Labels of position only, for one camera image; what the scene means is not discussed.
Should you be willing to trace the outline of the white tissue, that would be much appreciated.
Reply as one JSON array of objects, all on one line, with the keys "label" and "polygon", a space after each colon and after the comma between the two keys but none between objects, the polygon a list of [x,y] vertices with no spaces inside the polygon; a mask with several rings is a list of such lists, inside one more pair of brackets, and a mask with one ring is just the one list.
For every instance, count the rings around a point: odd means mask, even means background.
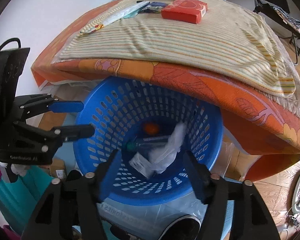
[{"label": "white tissue", "polygon": [[148,161],[151,169],[157,174],[161,174],[175,161],[177,153],[180,151],[187,127],[183,122],[176,124],[173,133],[169,136],[168,141],[163,146],[158,146],[150,150]]}]

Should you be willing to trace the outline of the clear plastic bottle teal cap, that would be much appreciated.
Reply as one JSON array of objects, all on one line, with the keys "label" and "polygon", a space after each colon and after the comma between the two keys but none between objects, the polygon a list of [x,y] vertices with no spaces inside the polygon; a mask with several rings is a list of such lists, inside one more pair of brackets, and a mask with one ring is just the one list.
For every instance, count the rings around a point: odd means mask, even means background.
[{"label": "clear plastic bottle teal cap", "polygon": [[165,146],[168,142],[169,135],[149,138],[135,138],[126,143],[126,150],[130,152],[149,151],[155,147]]}]

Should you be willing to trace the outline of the long white plastic package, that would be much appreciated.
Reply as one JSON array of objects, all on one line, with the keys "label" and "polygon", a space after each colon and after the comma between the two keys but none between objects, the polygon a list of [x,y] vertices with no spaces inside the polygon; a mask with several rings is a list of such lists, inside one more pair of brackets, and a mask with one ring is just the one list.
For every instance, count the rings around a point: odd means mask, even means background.
[{"label": "long white plastic package", "polygon": [[114,23],[115,21],[125,18],[126,16],[136,15],[141,9],[143,9],[144,7],[149,5],[149,3],[150,3],[150,1],[141,1],[134,5],[131,5],[130,7],[126,8],[126,9],[119,10],[118,12],[115,12],[113,15],[106,18],[102,23],[93,24],[89,28],[84,27],[79,33],[81,35],[91,34],[91,33],[98,31],[99,29],[104,28],[105,26],[108,26],[108,25]]}]

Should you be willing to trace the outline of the blue snack wrapper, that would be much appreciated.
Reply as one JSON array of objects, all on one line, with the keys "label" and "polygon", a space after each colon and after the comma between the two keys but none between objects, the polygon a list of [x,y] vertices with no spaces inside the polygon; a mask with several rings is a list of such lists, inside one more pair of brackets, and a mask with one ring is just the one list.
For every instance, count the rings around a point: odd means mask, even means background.
[{"label": "blue snack wrapper", "polygon": [[164,9],[166,6],[168,6],[167,3],[162,2],[150,2],[148,5],[146,5],[144,8],[141,9],[141,13],[155,13],[160,14],[162,9]]}]

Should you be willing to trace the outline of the red cardboard box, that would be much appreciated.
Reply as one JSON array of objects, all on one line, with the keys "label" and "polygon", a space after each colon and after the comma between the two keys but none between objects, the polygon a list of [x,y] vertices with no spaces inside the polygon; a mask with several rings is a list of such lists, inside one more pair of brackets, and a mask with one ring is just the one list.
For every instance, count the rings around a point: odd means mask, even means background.
[{"label": "red cardboard box", "polygon": [[161,15],[168,20],[198,24],[207,10],[207,3],[200,0],[175,0],[161,10]]}]

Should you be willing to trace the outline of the green white carton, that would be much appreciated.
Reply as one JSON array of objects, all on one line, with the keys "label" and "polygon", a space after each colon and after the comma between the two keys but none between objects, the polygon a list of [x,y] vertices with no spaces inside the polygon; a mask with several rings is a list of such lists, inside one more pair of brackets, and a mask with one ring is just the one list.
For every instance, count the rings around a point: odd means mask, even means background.
[{"label": "green white carton", "polygon": [[129,164],[147,179],[151,178],[154,173],[151,163],[139,152],[134,155],[134,157],[129,161]]}]

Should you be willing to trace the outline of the teal bag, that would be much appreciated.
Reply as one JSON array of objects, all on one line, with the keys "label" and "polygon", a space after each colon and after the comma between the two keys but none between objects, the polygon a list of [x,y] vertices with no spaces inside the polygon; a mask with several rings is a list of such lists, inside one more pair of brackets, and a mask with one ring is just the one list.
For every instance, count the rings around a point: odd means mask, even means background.
[{"label": "teal bag", "polygon": [[23,233],[51,180],[52,177],[37,166],[31,166],[26,175],[19,176],[14,183],[0,180],[0,211],[17,234]]}]

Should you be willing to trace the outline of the blue plastic laundry basket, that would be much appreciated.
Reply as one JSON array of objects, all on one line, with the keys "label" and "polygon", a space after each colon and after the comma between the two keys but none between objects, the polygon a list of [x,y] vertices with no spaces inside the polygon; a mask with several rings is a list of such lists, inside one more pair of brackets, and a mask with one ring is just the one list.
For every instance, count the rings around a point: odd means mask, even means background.
[{"label": "blue plastic laundry basket", "polygon": [[[173,163],[162,173],[145,176],[149,151],[163,146],[175,126],[186,134]],[[93,172],[113,150],[122,153],[121,166],[110,198],[135,206],[166,203],[188,194],[192,187],[183,165],[183,153],[213,167],[221,149],[221,110],[183,93],[136,80],[109,77],[88,95],[76,124],[91,124],[95,133],[74,142],[74,155],[82,173]]]}]

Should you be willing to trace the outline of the orange floral bedsheet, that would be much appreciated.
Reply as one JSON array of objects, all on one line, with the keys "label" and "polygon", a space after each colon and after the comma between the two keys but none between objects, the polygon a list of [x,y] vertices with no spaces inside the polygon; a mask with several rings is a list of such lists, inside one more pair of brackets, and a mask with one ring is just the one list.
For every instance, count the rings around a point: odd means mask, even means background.
[{"label": "orange floral bedsheet", "polygon": [[38,86],[124,77],[176,90],[221,109],[224,126],[241,150],[257,156],[247,170],[261,180],[300,160],[300,77],[293,95],[274,96],[223,74],[170,62],[117,58],[60,60],[67,41],[110,7],[97,7],[70,24],[37,57],[31,70]]}]

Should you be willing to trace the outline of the striped yellow towel blanket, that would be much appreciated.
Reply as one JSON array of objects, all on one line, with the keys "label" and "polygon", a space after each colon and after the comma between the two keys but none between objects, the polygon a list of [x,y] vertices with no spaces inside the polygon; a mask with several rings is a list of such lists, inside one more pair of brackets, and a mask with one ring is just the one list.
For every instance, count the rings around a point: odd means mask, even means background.
[{"label": "striped yellow towel blanket", "polygon": [[60,60],[117,58],[170,62],[232,77],[287,98],[297,77],[282,43],[264,18],[224,0],[202,0],[207,13],[197,24],[139,13],[111,22],[137,0],[122,0],[67,41]]}]

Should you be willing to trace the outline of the striped cloth on chair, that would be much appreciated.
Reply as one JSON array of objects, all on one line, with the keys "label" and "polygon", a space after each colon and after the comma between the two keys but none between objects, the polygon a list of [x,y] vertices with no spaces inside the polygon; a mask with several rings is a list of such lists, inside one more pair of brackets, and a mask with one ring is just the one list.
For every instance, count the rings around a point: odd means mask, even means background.
[{"label": "striped cloth on chair", "polygon": [[285,12],[281,7],[278,7],[277,5],[271,5],[271,7],[286,24],[290,25],[294,29],[300,29],[300,20],[290,16],[289,13]]}]

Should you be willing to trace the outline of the black folding chair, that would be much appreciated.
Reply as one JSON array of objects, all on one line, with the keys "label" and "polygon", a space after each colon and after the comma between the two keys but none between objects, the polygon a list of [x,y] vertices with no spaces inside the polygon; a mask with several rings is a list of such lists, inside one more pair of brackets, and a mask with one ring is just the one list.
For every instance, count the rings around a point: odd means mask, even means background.
[{"label": "black folding chair", "polygon": [[288,37],[282,39],[288,40],[289,44],[294,46],[295,65],[298,64],[300,55],[300,20],[290,15],[287,0],[254,0],[254,12],[262,13],[268,18],[281,25],[291,32]]}]

